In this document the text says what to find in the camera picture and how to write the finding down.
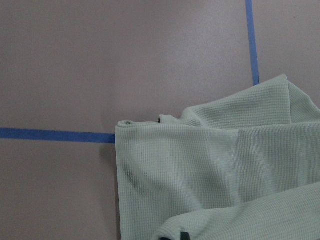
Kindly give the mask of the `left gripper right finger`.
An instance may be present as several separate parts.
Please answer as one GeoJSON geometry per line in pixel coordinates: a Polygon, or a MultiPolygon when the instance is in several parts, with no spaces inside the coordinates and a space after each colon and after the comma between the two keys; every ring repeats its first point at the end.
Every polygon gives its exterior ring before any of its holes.
{"type": "Polygon", "coordinates": [[[188,232],[181,232],[180,240],[191,240],[190,234],[188,232]]]}

